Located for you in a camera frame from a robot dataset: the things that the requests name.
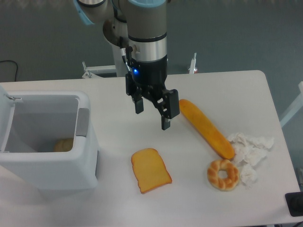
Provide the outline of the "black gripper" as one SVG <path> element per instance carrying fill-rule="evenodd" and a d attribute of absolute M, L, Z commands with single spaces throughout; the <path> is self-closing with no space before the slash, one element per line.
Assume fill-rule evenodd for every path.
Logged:
<path fill-rule="evenodd" d="M 151 101 L 161 115 L 161 129 L 170 127 L 170 120 L 179 115 L 179 96 L 176 89 L 167 90 L 167 57 L 158 61 L 138 62 L 126 56 L 128 73 L 125 75 L 126 93 L 131 96 L 135 113 L 144 111 L 143 98 Z"/>

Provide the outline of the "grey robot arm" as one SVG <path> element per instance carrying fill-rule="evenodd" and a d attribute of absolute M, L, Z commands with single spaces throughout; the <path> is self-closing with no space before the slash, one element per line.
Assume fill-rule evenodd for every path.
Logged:
<path fill-rule="evenodd" d="M 161 128 L 179 114 L 178 91 L 168 90 L 167 0 L 76 0 L 85 24 L 103 23 L 103 35 L 113 46 L 117 75 L 125 73 L 126 93 L 135 112 L 143 99 L 161 115 Z"/>

